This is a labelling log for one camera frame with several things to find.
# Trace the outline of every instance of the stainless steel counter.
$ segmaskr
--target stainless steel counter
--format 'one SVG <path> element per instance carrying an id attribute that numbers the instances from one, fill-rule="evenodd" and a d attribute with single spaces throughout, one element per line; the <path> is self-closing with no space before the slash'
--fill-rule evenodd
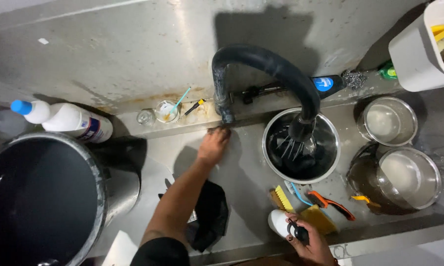
<path id="1" fill-rule="evenodd" d="M 420 131 L 415 146 L 435 160 L 444 187 L 444 89 L 400 97 L 416 110 Z M 355 125 L 354 113 L 358 112 L 358 106 L 322 108 L 322 113 L 337 128 L 342 151 L 334 173 L 313 184 L 312 189 L 343 204 L 357 218 L 347 221 L 335 209 L 326 210 L 341 230 L 327 238 L 334 256 L 353 257 L 444 239 L 444 191 L 434 206 L 404 216 L 374 215 L 363 202 L 349 200 L 345 174 L 354 154 L 367 142 Z M 224 159 L 211 172 L 210 180 L 224 188 L 230 206 L 227 235 L 203 254 L 191 252 L 194 265 L 224 265 L 292 251 L 266 222 L 269 212 L 275 208 L 268 190 L 279 184 L 284 188 L 283 179 L 266 164 L 261 152 L 266 123 L 234 128 Z M 159 201 L 157 194 L 166 191 L 165 179 L 172 183 L 173 177 L 188 168 L 204 134 L 205 131 L 197 131 L 148 141 L 139 202 L 129 215 L 116 219 L 105 229 L 91 256 L 104 256 L 119 230 L 139 243 Z M 288 195 L 288 198 L 296 210 L 307 208 L 295 196 Z"/>

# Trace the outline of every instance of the hand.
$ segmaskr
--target hand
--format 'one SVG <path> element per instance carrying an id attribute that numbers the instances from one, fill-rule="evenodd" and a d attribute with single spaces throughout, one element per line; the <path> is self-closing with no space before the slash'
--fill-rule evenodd
<path id="1" fill-rule="evenodd" d="M 231 131 L 227 128 L 217 127 L 207 130 L 197 152 L 197 160 L 214 167 L 223 156 Z"/>
<path id="2" fill-rule="evenodd" d="M 309 245 L 303 245 L 297 238 L 292 235 L 288 235 L 286 240 L 294 247 L 301 259 L 306 260 L 306 264 L 315 263 L 314 265 L 322 266 L 335 266 L 337 265 L 335 259 L 330 252 L 329 245 L 325 241 L 324 237 L 319 234 L 317 229 L 302 221 L 297 214 L 286 213 L 286 222 L 288 219 L 295 221 L 298 226 L 304 227 L 309 232 Z"/>

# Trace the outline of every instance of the bleach bottle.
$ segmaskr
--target bleach bottle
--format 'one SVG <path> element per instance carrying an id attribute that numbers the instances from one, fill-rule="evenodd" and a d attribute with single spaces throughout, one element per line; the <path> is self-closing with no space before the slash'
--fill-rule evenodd
<path id="1" fill-rule="evenodd" d="M 113 132 L 109 119 L 69 103 L 15 100 L 10 109 L 32 124 L 42 124 L 46 131 L 63 132 L 84 142 L 105 142 Z"/>

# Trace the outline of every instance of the pipe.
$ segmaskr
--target pipe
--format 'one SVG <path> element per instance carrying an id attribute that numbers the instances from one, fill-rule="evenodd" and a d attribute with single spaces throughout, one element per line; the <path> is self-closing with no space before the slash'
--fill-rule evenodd
<path id="1" fill-rule="evenodd" d="M 296 141 L 310 137 L 320 110 L 320 98 L 314 84 L 283 57 L 255 45 L 229 45 L 219 49 L 212 58 L 215 109 L 224 124 L 235 122 L 230 110 L 229 92 L 224 84 L 225 69 L 229 64 L 245 64 L 259 69 L 291 90 L 301 102 L 302 112 L 291 123 L 290 136 Z"/>

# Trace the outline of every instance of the metal bowl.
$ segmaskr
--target metal bowl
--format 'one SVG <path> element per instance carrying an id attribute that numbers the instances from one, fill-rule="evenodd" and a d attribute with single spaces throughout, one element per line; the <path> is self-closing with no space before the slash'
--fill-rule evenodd
<path id="1" fill-rule="evenodd" d="M 417 133 L 417 117 L 413 109 L 393 97 L 372 101 L 360 115 L 357 125 L 363 137 L 389 147 L 402 146 Z"/>
<path id="2" fill-rule="evenodd" d="M 398 206 L 417 210 L 437 200 L 442 184 L 431 158 L 405 147 L 391 149 L 381 157 L 374 182 Z"/>
<path id="3" fill-rule="evenodd" d="M 315 159 L 315 165 L 306 169 L 302 177 L 288 176 L 283 173 L 283 169 L 273 164 L 272 158 L 268 154 L 268 142 L 273 135 L 274 129 L 280 123 L 290 123 L 296 117 L 302 108 L 291 108 L 285 110 L 271 119 L 263 132 L 262 150 L 263 156 L 271 169 L 280 177 L 297 184 L 312 184 L 329 176 L 340 158 L 340 138 L 333 124 L 323 115 L 318 114 L 316 126 L 312 134 L 313 140 L 305 142 L 304 150 L 311 153 Z"/>

